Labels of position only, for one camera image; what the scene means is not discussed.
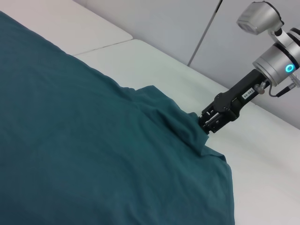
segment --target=green fabric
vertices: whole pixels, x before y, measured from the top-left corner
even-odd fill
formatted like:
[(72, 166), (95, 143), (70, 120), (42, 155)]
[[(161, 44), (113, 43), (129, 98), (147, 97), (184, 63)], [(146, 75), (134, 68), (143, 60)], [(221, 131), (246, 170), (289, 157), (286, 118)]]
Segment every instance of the green fabric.
[(4, 13), (0, 106), (1, 225), (234, 224), (230, 167), (195, 114)]

